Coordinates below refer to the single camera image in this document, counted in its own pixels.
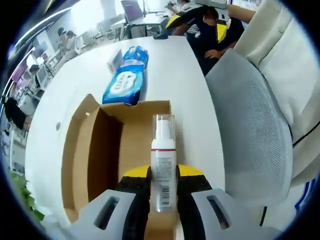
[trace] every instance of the white table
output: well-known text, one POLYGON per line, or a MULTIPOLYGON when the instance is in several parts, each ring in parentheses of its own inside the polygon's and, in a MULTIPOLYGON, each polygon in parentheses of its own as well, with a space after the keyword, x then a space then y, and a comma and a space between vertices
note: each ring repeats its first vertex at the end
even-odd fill
POLYGON ((222 143, 215 108, 200 66, 183 36, 135 38, 108 44, 68 61, 46 89, 30 126, 25 175, 35 203, 70 224, 61 191, 62 155, 72 115, 91 93, 101 103, 112 78, 115 48, 140 45, 149 52, 146 100, 170 100, 177 128, 177 160, 202 170, 213 188, 225 189, 222 143))

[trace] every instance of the bottle label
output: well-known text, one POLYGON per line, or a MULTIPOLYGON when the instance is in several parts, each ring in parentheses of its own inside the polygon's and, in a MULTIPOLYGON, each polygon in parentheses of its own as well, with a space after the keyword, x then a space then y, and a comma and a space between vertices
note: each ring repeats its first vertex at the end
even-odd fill
POLYGON ((151 156, 156 205, 157 209, 162 211, 172 207, 172 201, 176 201, 176 152, 152 151, 151 156))

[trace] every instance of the office chair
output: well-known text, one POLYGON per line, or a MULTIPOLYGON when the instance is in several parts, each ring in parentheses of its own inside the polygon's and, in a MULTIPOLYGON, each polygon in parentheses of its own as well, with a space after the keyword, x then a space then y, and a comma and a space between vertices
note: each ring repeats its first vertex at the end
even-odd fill
POLYGON ((247 206, 284 200, 292 180, 292 137, 264 76, 229 49, 205 80, 220 129, 225 191, 247 206))

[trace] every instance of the clear bottle cap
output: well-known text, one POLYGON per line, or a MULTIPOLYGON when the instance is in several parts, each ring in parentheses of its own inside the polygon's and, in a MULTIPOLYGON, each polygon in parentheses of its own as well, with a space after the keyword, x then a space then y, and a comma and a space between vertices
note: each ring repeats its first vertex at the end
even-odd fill
POLYGON ((153 139, 176 140, 174 115, 153 115, 153 139))

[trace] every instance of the green plant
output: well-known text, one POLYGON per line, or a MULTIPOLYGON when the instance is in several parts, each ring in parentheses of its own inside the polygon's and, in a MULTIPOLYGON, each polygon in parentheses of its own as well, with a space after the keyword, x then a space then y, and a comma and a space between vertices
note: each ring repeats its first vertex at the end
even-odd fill
POLYGON ((11 178, 26 208, 41 222, 45 216, 35 208, 35 199, 30 196, 31 192, 27 189, 27 180, 14 172, 11 172, 11 178))

